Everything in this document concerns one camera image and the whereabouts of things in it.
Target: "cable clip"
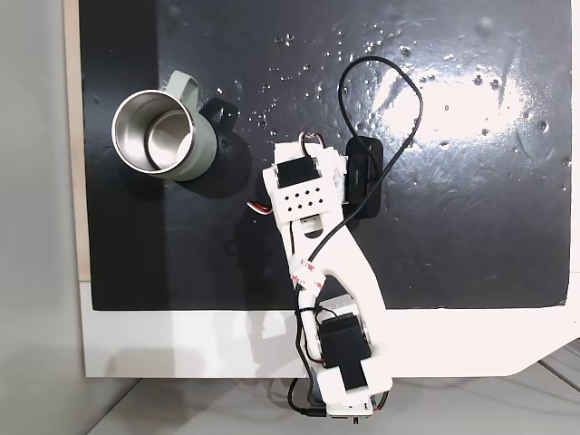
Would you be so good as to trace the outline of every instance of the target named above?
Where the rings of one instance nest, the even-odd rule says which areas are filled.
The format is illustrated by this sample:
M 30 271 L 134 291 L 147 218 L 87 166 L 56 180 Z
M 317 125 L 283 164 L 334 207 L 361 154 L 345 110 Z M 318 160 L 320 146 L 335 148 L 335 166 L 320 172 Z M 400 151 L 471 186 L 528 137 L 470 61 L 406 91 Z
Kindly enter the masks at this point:
M 302 286 L 304 289 L 316 292 L 317 294 L 323 289 L 324 281 L 326 281 L 326 276 L 324 276 L 322 272 L 319 272 L 316 267 L 307 260 L 302 260 L 300 266 L 295 269 L 290 277 L 292 278 L 292 281 Z

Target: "mug handle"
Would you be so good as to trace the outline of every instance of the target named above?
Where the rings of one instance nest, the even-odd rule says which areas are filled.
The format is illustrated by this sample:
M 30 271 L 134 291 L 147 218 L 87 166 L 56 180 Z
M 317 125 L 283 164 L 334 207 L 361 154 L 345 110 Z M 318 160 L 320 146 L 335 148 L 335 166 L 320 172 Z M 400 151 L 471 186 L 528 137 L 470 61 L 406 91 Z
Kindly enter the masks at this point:
M 199 83 L 181 71 L 174 71 L 165 92 L 180 100 L 190 112 L 198 110 Z

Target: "wall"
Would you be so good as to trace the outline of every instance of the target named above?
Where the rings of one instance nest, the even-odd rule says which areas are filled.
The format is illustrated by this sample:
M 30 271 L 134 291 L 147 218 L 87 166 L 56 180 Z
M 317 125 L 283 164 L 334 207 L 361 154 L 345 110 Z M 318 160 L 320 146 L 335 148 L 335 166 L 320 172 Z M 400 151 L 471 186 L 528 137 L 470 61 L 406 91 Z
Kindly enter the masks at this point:
M 134 381 L 82 374 L 62 0 L 4 0 L 0 59 L 0 432 L 87 433 Z

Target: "white frame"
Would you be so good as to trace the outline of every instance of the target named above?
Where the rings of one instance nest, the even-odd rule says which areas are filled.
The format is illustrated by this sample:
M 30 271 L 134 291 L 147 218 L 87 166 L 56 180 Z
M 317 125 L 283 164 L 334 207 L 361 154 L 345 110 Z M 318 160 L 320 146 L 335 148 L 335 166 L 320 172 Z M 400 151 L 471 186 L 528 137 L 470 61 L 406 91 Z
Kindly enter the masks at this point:
M 86 198 L 78 110 L 77 0 L 67 5 L 67 73 L 72 176 L 79 249 L 82 334 L 90 377 L 267 378 L 300 377 L 293 312 L 98 312 L 88 282 Z M 572 2 L 573 29 L 580 15 Z M 573 52 L 580 48 L 573 35 Z M 572 58 L 575 76 L 578 57 Z M 573 82 L 573 102 L 580 102 Z M 578 149 L 578 111 L 572 146 Z M 572 166 L 580 186 L 580 165 Z M 385 319 L 393 377 L 503 376 L 520 372 L 580 337 L 580 195 L 573 190 L 570 280 L 566 305 L 538 309 L 390 310 Z

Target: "white base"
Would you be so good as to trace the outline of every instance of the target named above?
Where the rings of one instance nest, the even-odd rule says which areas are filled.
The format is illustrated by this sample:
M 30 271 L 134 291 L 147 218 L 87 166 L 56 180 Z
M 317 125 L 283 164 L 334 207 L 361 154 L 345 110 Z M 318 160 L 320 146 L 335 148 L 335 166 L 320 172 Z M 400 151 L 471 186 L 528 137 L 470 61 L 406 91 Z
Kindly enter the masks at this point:
M 99 312 L 81 283 L 89 377 L 293 378 L 292 311 Z M 539 309 L 387 310 L 391 373 L 505 376 L 580 337 L 580 273 L 568 303 Z

